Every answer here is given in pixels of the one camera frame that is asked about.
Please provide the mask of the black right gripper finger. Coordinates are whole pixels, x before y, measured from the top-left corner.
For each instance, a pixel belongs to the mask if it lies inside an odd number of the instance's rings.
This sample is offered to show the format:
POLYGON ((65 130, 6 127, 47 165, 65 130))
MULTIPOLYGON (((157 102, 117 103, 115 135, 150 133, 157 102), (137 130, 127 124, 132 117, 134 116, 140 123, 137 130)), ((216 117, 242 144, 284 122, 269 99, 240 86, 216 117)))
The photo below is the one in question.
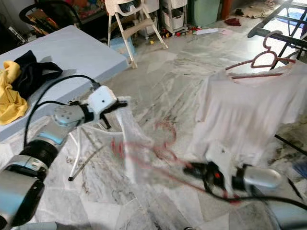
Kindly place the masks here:
POLYGON ((200 180, 208 178, 208 166, 206 162, 190 162, 190 164, 182 169, 183 173, 200 180))

